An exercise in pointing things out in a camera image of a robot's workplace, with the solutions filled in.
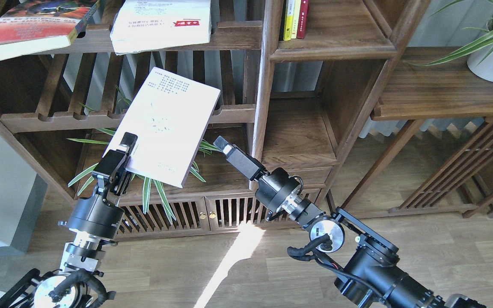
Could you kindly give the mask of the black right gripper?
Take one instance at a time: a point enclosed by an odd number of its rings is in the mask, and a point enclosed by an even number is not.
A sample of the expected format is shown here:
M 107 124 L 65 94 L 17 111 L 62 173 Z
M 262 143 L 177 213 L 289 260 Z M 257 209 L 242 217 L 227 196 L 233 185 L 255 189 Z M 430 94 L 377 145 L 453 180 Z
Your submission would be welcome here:
M 214 140 L 213 145 L 223 152 L 227 161 L 241 174 L 258 183 L 255 197 L 268 209 L 268 222 L 284 213 L 288 213 L 291 220 L 298 221 L 305 209 L 305 201 L 301 197 L 303 180 L 300 177 L 290 176 L 282 168 L 277 168 L 272 173 L 268 172 L 258 160 L 240 148 L 234 148 L 234 145 L 221 135 Z

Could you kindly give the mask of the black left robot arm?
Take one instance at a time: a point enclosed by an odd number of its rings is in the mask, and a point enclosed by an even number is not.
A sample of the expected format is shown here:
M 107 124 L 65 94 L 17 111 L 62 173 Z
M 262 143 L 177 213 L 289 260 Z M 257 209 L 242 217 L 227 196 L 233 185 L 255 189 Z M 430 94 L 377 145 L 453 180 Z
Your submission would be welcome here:
M 124 211 L 118 202 L 131 181 L 126 166 L 137 136 L 125 133 L 92 171 L 97 181 L 92 195 L 80 198 L 67 222 L 76 234 L 65 244 L 60 267 L 44 275 L 31 269 L 0 298 L 0 308 L 98 308 L 115 298 L 100 281 L 98 266 L 105 244 L 115 246 Z

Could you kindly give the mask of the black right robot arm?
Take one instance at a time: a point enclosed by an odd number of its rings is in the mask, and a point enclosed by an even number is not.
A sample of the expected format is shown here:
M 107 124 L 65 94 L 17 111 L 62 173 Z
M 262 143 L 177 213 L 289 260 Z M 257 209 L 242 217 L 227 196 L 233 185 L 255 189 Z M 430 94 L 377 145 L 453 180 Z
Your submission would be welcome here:
M 298 261 L 317 261 L 337 276 L 335 286 L 340 293 L 360 308 L 381 303 L 388 308 L 481 308 L 482 304 L 453 294 L 448 300 L 434 294 L 408 273 L 397 267 L 398 248 L 344 209 L 327 215 L 303 197 L 303 180 L 282 168 L 269 172 L 258 160 L 219 136 L 214 146 L 241 174 L 258 183 L 255 197 L 272 221 L 287 213 L 309 234 L 309 243 L 302 248 L 289 247 L 288 255 Z M 345 267 L 329 257 L 344 244 L 344 227 L 356 233 L 355 254 Z

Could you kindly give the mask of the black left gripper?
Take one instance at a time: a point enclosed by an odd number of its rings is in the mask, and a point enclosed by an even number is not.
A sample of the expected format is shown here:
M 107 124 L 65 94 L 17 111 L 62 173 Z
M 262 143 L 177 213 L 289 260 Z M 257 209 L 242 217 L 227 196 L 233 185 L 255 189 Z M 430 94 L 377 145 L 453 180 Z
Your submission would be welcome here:
M 131 180 L 126 170 L 138 136 L 125 132 L 117 151 L 108 151 L 92 171 L 97 185 L 89 198 L 80 198 L 67 222 L 59 222 L 75 232 L 113 240 L 124 211 L 117 206 Z

